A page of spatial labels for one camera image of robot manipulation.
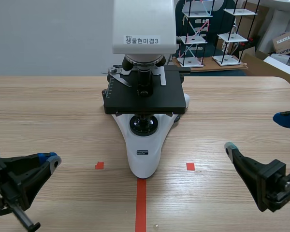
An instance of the microscope stage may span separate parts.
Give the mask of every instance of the microscope stage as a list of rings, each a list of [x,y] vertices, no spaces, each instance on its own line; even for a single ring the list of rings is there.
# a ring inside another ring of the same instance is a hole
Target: microscope stage
[[[165,71],[166,86],[160,84],[160,76],[153,76],[153,94],[140,97],[137,93],[138,72],[121,75],[132,87],[110,79],[104,99],[106,114],[184,114],[186,101],[179,72]]]

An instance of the white shelf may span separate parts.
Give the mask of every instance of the white shelf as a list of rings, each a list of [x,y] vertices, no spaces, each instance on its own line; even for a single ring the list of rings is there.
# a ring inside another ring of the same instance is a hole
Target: white shelf
[[[257,15],[256,13],[249,11],[247,9],[236,9],[235,13],[233,13],[234,9],[224,9],[224,11],[234,16]]]
[[[177,58],[181,67],[198,68],[203,67],[202,63],[195,57],[185,58],[185,64],[183,65],[184,58]]]
[[[234,42],[247,42],[248,40],[244,37],[240,36],[239,34],[231,34],[230,39],[228,40],[229,33],[218,35],[227,43],[234,43]]]
[[[230,55],[225,55],[223,58],[223,62],[221,64],[222,57],[223,56],[214,56],[213,59],[220,66],[240,65],[241,64],[241,62],[238,62],[237,59],[234,59],[233,56],[230,56]]]
[[[213,17],[207,11],[190,12],[190,16],[189,16],[189,12],[183,12],[183,13],[188,18],[208,18],[208,17]]]
[[[213,0],[204,0],[204,1],[187,1],[183,7],[182,12],[188,18],[204,18],[212,17],[210,11],[213,7]]]
[[[207,42],[205,41],[205,39],[203,39],[202,36],[200,35],[196,35],[196,36],[188,36],[187,38],[187,43],[186,43],[186,36],[181,36],[180,39],[182,40],[182,42],[187,45],[187,44],[207,44]]]

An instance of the wooden table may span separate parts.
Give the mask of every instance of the wooden table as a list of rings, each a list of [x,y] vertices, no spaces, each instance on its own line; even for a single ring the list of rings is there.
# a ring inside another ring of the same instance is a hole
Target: wooden table
[[[0,77],[0,156],[57,152],[62,164],[27,214],[39,232],[134,232],[137,178],[121,132],[105,115],[99,77]],[[261,213],[224,151],[290,172],[290,85],[274,77],[187,77],[187,113],[147,180],[147,232],[290,232],[290,203]],[[104,170],[95,170],[98,161]],[[187,171],[186,163],[196,171]],[[0,232],[22,232],[13,215]]]

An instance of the red tape line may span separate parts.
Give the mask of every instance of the red tape line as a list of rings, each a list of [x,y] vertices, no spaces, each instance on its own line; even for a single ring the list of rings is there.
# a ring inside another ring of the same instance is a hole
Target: red tape line
[[[135,232],[146,232],[146,179],[137,179]]]

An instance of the red tape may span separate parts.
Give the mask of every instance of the red tape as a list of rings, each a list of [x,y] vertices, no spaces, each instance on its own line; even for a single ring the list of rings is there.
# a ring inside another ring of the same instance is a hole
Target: red tape
[[[95,166],[96,170],[102,170],[104,169],[104,162],[98,162]]]
[[[137,179],[135,232],[146,232],[146,179]]]
[[[187,163],[187,171],[195,171],[194,163]]]

